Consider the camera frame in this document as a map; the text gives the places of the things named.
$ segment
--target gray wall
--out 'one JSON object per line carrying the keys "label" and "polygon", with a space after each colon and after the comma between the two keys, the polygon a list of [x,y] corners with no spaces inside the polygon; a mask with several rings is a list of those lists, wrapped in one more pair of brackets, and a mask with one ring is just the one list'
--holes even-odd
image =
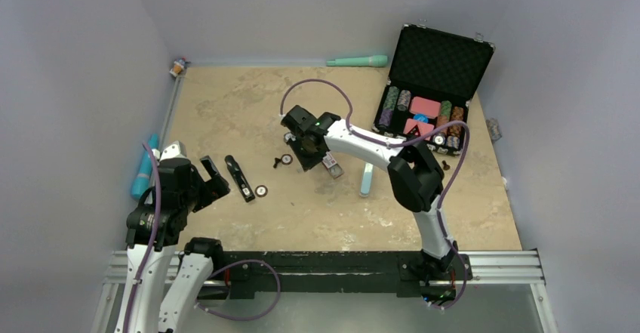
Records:
{"label": "gray wall", "polygon": [[88,331],[169,53],[140,0],[0,0],[2,331]]}
{"label": "gray wall", "polygon": [[391,55],[403,23],[473,36],[509,0],[143,0],[169,51],[212,63],[317,63]]}
{"label": "gray wall", "polygon": [[638,331],[640,0],[514,0],[480,89],[561,331]]}

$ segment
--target black case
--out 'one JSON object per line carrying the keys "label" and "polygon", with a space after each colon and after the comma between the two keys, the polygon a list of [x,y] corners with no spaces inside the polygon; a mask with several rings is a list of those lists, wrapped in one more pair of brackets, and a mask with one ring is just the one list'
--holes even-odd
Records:
{"label": "black case", "polygon": [[[391,86],[409,90],[412,99],[425,97],[440,102],[449,100],[453,106],[461,106],[464,109],[463,120],[466,122],[469,102],[485,74],[494,51],[494,45],[483,42],[481,38],[471,39],[424,26],[405,25],[395,47],[373,131],[387,137],[407,139],[403,134],[405,123],[407,119],[413,118],[413,114],[408,110],[402,112],[395,108],[389,127],[378,124],[386,93]],[[463,147],[464,133],[463,130],[460,135],[459,149],[438,145],[430,140],[426,143],[432,151],[457,156]]]}

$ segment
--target table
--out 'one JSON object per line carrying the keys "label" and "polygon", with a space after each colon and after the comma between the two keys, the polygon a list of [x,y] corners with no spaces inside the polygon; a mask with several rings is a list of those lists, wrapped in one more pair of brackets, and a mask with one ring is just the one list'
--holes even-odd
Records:
{"label": "table", "polygon": [[[283,141],[278,108],[288,86],[307,78],[339,85],[354,105],[352,123],[369,129],[386,84],[386,68],[192,67],[187,70],[167,142],[182,141],[188,157],[209,155],[232,192],[189,216],[179,246],[192,237],[220,239],[226,250],[417,250],[420,235],[411,212],[393,197],[386,172],[374,169],[371,194],[358,192],[364,162],[336,153],[345,174],[334,180],[323,166],[303,172],[297,160],[274,169],[275,157],[291,153]],[[307,83],[287,99],[315,116],[345,116],[344,99],[331,87]],[[463,250],[520,250],[482,107],[469,108],[469,152],[445,203],[448,225]],[[249,184],[267,196],[246,203],[223,159],[233,155]],[[458,158],[436,154],[452,166]],[[203,176],[205,170],[198,165]]]}

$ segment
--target metal frame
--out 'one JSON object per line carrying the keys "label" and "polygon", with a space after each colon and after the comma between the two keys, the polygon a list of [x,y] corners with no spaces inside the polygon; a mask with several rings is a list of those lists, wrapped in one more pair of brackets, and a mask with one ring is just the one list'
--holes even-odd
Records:
{"label": "metal frame", "polygon": [[[474,278],[471,285],[529,285],[534,297],[540,324],[544,333],[557,333],[549,298],[546,294],[545,279],[537,251],[461,251],[469,255]],[[165,284],[169,285],[177,277],[178,253],[169,265]],[[92,333],[104,333],[113,313],[115,296],[127,278],[128,258],[126,251],[115,251],[109,262],[98,309],[91,328]],[[450,281],[431,281],[432,285],[450,285]],[[217,285],[206,282],[205,285]]]}

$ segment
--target floor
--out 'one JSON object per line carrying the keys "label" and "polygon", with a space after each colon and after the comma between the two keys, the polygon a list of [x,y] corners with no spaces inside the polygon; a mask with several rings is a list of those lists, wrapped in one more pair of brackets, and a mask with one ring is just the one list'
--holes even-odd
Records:
{"label": "floor", "polygon": [[[334,180],[321,166],[303,172],[297,160],[273,169],[274,157],[291,153],[283,141],[278,107],[289,85],[327,79],[351,98],[352,123],[369,129],[388,69],[324,67],[193,67],[185,76],[168,142],[182,141],[197,161],[209,155],[232,192],[189,216],[180,245],[194,236],[221,239],[226,250],[417,250],[420,236],[411,212],[395,201],[385,172],[375,169],[371,194],[359,196],[364,163],[337,153],[345,170]],[[346,115],[341,96],[322,84],[297,88],[285,104],[319,116]],[[519,250],[482,108],[474,98],[469,112],[471,142],[460,175],[445,201],[454,238],[463,250]],[[223,159],[233,155],[249,184],[263,184],[267,196],[246,203]],[[453,167],[457,157],[436,155]],[[445,182],[451,171],[446,172]]]}

